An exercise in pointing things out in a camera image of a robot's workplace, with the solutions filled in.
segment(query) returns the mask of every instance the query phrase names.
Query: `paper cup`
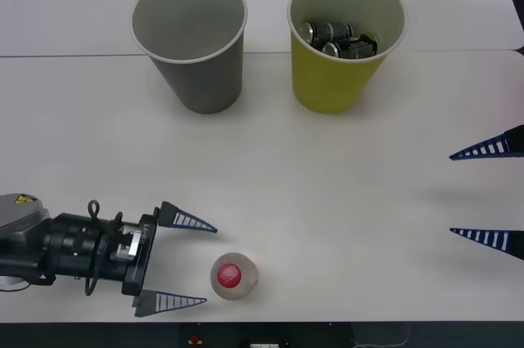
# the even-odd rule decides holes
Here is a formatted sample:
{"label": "paper cup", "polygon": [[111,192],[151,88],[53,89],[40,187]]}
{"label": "paper cup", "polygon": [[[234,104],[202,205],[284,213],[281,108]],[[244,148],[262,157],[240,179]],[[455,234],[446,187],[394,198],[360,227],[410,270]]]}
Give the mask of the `paper cup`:
{"label": "paper cup", "polygon": [[[342,113],[355,101],[386,56],[404,37],[407,16],[401,0],[290,0],[293,91],[307,108]],[[373,34],[374,57],[345,60],[325,55],[304,41],[298,30],[305,21],[349,23],[357,34]]]}
{"label": "paper cup", "polygon": [[246,0],[138,0],[131,34],[188,109],[216,113],[242,90]]}

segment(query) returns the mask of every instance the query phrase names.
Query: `cup rim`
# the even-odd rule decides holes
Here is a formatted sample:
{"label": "cup rim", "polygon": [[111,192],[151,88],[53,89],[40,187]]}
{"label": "cup rim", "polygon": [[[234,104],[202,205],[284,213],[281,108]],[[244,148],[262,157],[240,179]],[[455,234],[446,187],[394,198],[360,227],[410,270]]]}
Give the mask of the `cup rim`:
{"label": "cup rim", "polygon": [[213,52],[213,53],[211,53],[211,54],[209,54],[207,56],[198,57],[196,59],[189,59],[189,60],[168,59],[166,57],[162,57],[162,56],[156,55],[155,53],[153,53],[150,50],[146,49],[140,43],[140,41],[138,41],[138,38],[135,35],[134,29],[133,29],[133,15],[134,15],[134,11],[137,8],[137,5],[138,5],[139,2],[140,2],[140,0],[136,0],[135,1],[134,5],[133,5],[133,10],[131,11],[131,16],[130,16],[130,19],[129,19],[129,28],[131,30],[131,35],[133,37],[133,41],[138,45],[140,50],[142,50],[144,53],[146,53],[149,57],[152,57],[152,58],[154,58],[154,59],[156,59],[158,61],[163,61],[164,63],[170,63],[170,64],[194,64],[194,63],[200,63],[202,61],[208,61],[209,59],[212,59],[213,57],[217,57],[217,56],[221,55],[222,53],[226,52],[231,46],[233,46],[238,41],[238,39],[242,36],[242,34],[244,33],[244,29],[246,28],[246,23],[247,23],[247,2],[246,2],[246,0],[242,0],[242,5],[244,7],[244,19],[242,20],[242,25],[240,26],[240,29],[238,30],[238,33],[233,37],[233,39],[231,41],[229,41],[229,43],[227,45],[225,45],[224,47],[220,48],[216,52]]}
{"label": "cup rim", "polygon": [[404,36],[406,35],[406,30],[408,28],[408,12],[406,11],[406,6],[404,4],[404,0],[398,0],[400,3],[400,6],[402,7],[402,12],[404,15],[404,26],[402,27],[402,32],[400,33],[400,36],[397,38],[396,42],[391,45],[389,49],[386,49],[384,52],[379,53],[376,56],[367,57],[365,59],[341,59],[339,57],[333,57],[326,55],[325,53],[317,51],[314,47],[307,44],[304,39],[298,34],[298,31],[295,29],[295,26],[293,25],[293,22],[291,20],[291,5],[293,3],[293,0],[289,0],[289,3],[287,4],[287,23],[289,24],[289,28],[291,29],[291,32],[295,36],[295,38],[309,51],[313,52],[317,56],[320,56],[326,60],[335,61],[338,63],[369,63],[370,61],[380,60],[384,57],[386,57],[388,54],[393,52],[402,42],[404,39]]}

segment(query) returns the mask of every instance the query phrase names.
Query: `gray paper cup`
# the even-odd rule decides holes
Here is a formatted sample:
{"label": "gray paper cup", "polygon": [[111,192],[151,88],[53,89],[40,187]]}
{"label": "gray paper cup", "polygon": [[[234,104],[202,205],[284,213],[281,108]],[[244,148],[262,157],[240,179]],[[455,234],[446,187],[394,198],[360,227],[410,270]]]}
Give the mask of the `gray paper cup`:
{"label": "gray paper cup", "polygon": [[137,0],[131,34],[182,104],[216,113],[242,90],[246,22],[246,0]]}

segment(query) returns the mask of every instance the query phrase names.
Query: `black cable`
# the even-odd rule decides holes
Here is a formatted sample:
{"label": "black cable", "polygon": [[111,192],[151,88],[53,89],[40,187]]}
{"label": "black cable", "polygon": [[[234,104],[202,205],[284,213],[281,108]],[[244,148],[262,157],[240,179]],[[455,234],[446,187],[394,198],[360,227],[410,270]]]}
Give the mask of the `black cable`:
{"label": "black cable", "polygon": [[98,278],[100,277],[100,269],[102,268],[102,263],[106,258],[107,248],[107,235],[103,233],[102,237],[100,237],[100,240],[97,243],[95,251],[93,252],[93,256],[91,257],[89,271],[91,271],[92,274],[85,278],[84,290],[86,296],[91,296],[95,290],[95,287],[97,286]]}
{"label": "black cable", "polygon": [[111,239],[116,240],[118,243],[124,243],[124,235],[119,232],[120,224],[122,222],[122,217],[124,216],[121,211],[116,214],[114,220],[109,223],[110,228],[106,228],[100,220],[98,219],[98,213],[100,212],[100,203],[97,200],[93,199],[88,203],[88,212],[91,216],[91,220],[107,236]]}
{"label": "black cable", "polygon": [[27,284],[26,287],[23,287],[23,288],[18,288],[18,289],[0,289],[0,292],[20,292],[20,291],[25,291],[27,288],[29,288],[31,286],[31,284]]}

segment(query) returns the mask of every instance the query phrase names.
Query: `soda can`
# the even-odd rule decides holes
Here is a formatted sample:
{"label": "soda can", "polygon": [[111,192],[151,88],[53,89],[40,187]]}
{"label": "soda can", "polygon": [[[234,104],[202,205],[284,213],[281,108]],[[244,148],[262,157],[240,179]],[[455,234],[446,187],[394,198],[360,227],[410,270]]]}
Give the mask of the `soda can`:
{"label": "soda can", "polygon": [[315,49],[322,49],[326,43],[353,37],[353,28],[342,22],[304,22],[299,35]]}
{"label": "soda can", "polygon": [[358,37],[326,43],[322,53],[341,59],[358,60],[375,56],[377,48],[378,42],[375,36],[372,34],[361,34]]}

